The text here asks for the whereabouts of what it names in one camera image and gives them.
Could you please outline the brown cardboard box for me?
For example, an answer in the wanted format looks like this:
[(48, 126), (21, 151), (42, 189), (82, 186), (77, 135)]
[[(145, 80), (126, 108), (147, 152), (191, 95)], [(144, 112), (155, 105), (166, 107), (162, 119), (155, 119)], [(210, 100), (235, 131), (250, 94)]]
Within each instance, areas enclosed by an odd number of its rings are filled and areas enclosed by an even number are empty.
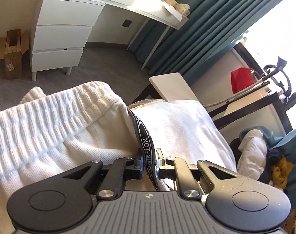
[(30, 31), (21, 29), (7, 31), (7, 37), (0, 37), (0, 60), (4, 60), (6, 79), (22, 76), (22, 56), (30, 47)]

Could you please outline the dark green curtain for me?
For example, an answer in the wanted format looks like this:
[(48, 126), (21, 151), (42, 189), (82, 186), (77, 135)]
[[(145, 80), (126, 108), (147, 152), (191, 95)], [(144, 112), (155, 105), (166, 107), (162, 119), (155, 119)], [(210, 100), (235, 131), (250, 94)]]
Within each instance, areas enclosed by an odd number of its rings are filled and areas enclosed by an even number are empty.
[(167, 30), (149, 20), (130, 50), (146, 63), (150, 75), (177, 72), (193, 84), (282, 0), (176, 1), (190, 6), (187, 23), (179, 30)]

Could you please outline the black garment pile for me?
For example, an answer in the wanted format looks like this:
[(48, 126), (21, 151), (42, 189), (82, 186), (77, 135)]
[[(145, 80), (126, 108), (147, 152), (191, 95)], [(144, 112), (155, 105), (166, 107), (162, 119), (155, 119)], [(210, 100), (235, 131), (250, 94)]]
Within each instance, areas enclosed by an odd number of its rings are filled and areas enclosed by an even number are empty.
[[(235, 139), (230, 143), (230, 148), (233, 151), (233, 154), (235, 156), (236, 164), (239, 161), (239, 158), (241, 156), (241, 152), (238, 150), (238, 147), (240, 145), (241, 141), (240, 139)], [(268, 151), (266, 155), (266, 167), (264, 172), (261, 174), (258, 181), (263, 182), (265, 184), (273, 185), (272, 181), (272, 167), (277, 164), (281, 158), (283, 157), (282, 153), (278, 148), (274, 149), (273, 151)]]

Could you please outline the white knit trousers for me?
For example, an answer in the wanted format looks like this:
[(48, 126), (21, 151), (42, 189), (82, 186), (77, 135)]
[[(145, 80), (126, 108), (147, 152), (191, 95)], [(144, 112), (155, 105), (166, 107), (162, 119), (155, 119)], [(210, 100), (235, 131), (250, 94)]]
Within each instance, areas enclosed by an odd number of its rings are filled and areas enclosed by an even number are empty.
[(207, 160), (236, 170), (234, 154), (200, 102), (156, 100), (128, 108), (104, 82), (55, 94), (32, 88), (0, 111), (0, 233), (12, 233), (6, 211), (18, 189), (93, 160), (133, 157), (141, 144), (190, 164)]

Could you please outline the red bag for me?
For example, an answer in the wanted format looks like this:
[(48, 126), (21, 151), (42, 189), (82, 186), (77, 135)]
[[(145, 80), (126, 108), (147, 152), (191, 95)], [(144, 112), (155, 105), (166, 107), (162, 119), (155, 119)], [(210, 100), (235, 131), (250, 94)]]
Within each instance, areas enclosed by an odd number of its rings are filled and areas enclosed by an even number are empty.
[(255, 83), (254, 70), (250, 68), (238, 68), (230, 73), (231, 89), (233, 94)]

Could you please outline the white puffy jacket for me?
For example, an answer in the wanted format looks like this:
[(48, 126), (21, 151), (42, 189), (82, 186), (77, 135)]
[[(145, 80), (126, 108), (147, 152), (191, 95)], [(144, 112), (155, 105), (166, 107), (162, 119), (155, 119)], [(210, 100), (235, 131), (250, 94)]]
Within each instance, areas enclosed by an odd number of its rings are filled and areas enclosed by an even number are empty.
[(237, 163), (237, 172), (258, 180), (265, 170), (268, 152), (263, 133), (258, 129), (248, 131), (238, 150), (241, 152), (241, 156)]

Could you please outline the white drawer unit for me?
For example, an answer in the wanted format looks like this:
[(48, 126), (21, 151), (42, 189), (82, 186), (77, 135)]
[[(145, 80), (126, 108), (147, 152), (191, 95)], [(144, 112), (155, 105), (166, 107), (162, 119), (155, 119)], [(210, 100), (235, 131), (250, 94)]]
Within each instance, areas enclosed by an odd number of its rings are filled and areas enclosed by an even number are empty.
[(37, 0), (31, 30), (32, 80), (45, 70), (79, 65), (83, 49), (105, 4), (89, 0)]

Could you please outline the white side table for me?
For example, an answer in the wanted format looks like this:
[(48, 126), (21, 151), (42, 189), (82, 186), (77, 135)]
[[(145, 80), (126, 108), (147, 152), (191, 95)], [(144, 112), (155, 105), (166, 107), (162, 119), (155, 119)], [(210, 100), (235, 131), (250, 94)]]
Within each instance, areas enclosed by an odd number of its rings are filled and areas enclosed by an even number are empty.
[(155, 75), (149, 78), (149, 82), (161, 98), (167, 102), (179, 100), (198, 101), (198, 98), (180, 73)]

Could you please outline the mustard yellow garment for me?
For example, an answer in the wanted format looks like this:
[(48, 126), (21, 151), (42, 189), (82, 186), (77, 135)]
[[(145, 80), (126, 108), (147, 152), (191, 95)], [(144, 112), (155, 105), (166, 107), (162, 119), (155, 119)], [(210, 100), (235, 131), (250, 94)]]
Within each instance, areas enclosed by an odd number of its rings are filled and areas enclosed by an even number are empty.
[(275, 186), (285, 189), (288, 182), (288, 176), (293, 169), (293, 163), (287, 161), (285, 157), (272, 167), (272, 181)]

